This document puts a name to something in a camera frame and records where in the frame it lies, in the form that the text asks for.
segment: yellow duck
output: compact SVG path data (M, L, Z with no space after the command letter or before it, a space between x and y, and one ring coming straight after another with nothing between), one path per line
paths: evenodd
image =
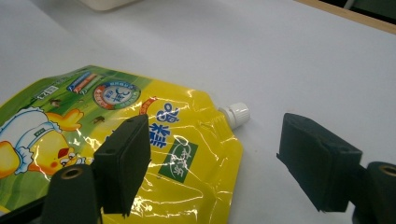
M62 135L80 128L83 116L78 109L65 116L36 107L22 109L0 127L0 178L27 171L54 175L65 166L86 163Z

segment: white table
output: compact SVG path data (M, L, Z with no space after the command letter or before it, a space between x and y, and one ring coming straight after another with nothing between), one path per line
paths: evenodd
M318 213L276 158L285 112L396 162L396 36L291 0L0 1L0 104L42 77L98 64L245 102L229 223L351 223Z

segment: green label area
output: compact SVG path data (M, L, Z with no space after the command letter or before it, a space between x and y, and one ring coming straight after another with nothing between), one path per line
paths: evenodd
M177 137L163 162L159 174L184 183L198 146L183 137Z

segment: circular badge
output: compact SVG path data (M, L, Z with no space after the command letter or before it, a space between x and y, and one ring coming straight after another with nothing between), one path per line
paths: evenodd
M122 109L133 104L140 96L141 90L125 81L110 81L97 86L93 99L104 109Z

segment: plastic refill pouch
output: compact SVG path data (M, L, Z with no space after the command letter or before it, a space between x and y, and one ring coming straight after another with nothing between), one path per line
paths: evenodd
M220 112L202 91L97 66L41 79L2 105L0 211L46 195L63 167L91 164L106 138L139 114L148 114L151 163L131 214L104 222L226 223L243 150L230 127L248 110Z

